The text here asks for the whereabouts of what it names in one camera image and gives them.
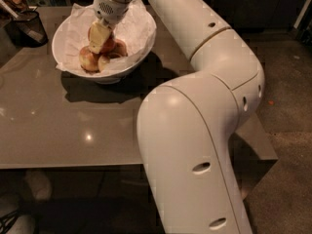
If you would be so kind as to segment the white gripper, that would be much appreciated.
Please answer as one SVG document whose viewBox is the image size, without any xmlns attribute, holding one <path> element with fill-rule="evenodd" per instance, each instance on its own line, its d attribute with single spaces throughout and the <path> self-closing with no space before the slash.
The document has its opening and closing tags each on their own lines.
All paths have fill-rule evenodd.
<svg viewBox="0 0 312 234">
<path fill-rule="evenodd" d="M 112 30 L 108 25 L 118 24 L 125 16 L 131 0 L 94 0 L 96 17 L 103 23 L 94 21 L 89 30 L 90 51 L 98 54 Z"/>
</svg>

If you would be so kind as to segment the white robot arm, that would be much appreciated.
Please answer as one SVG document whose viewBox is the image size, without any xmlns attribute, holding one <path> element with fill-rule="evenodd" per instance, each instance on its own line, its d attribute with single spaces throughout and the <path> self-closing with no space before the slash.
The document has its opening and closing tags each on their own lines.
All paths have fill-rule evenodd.
<svg viewBox="0 0 312 234">
<path fill-rule="evenodd" d="M 131 0 L 94 0 L 115 25 Z M 203 0 L 148 0 L 194 71 L 152 90 L 137 116 L 143 166 L 168 234 L 253 234 L 228 140 L 257 109 L 263 68 Z"/>
</svg>

